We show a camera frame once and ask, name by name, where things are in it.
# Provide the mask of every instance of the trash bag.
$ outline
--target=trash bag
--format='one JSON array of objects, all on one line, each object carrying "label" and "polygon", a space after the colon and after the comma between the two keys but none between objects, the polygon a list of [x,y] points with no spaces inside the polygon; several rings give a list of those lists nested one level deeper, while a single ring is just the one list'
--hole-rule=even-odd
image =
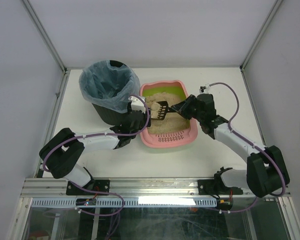
[{"label": "trash bag", "polygon": [[131,94],[139,94],[140,81],[125,64],[118,61],[100,61],[85,68],[79,79],[86,101],[118,113],[127,112]]}]

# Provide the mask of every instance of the black litter scoop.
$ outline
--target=black litter scoop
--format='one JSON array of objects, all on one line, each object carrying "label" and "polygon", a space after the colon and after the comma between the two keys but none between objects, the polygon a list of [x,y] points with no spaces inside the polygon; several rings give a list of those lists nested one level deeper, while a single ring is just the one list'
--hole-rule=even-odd
[{"label": "black litter scoop", "polygon": [[152,110],[151,111],[151,118],[154,120],[164,120],[166,114],[168,113],[176,113],[175,110],[173,110],[172,108],[169,107],[169,104],[167,101],[157,101],[158,104],[160,104],[160,108],[159,110]]}]

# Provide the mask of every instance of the trash can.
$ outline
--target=trash can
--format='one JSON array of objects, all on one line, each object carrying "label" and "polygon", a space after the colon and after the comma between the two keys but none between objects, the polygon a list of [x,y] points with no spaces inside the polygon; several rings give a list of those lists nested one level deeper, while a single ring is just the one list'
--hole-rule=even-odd
[{"label": "trash can", "polygon": [[119,125],[127,115],[131,94],[138,95],[139,78],[124,63],[105,60],[85,68],[79,85],[82,96],[94,106],[101,119],[110,125]]}]

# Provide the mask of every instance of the perforated litter box tray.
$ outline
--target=perforated litter box tray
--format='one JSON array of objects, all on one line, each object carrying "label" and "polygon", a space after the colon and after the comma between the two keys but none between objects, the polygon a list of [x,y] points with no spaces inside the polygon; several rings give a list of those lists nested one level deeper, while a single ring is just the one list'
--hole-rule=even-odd
[{"label": "perforated litter box tray", "polygon": [[[185,89],[183,82],[179,80],[174,81],[157,81],[152,83],[146,83],[141,86],[140,95],[148,97],[158,93],[171,93],[176,94],[185,100],[188,97],[188,93]],[[149,133],[147,128],[141,133],[142,142],[151,148],[172,148],[178,147],[193,142],[198,135],[198,128],[195,119],[190,120],[190,127],[188,129],[163,133],[152,134]]]}]

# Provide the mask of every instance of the black mounting bracket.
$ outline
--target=black mounting bracket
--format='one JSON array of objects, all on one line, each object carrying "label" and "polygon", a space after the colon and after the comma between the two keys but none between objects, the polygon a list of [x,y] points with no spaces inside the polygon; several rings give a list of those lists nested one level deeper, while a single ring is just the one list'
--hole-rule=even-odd
[{"label": "black mounting bracket", "polygon": [[[88,190],[106,192],[110,191],[110,180],[104,179],[93,179],[91,184],[89,185]],[[74,186],[71,182],[68,182],[66,188],[66,195],[68,196],[91,196],[94,195],[91,192],[83,191]]]},{"label": "black mounting bracket", "polygon": [[204,186],[212,186],[215,183],[214,179],[200,179],[198,180],[198,190],[199,190],[199,195],[230,195],[231,190],[233,195],[243,195],[242,189],[238,187],[232,187],[227,190],[219,190],[216,191],[213,188],[209,189],[209,191],[205,191]]}]

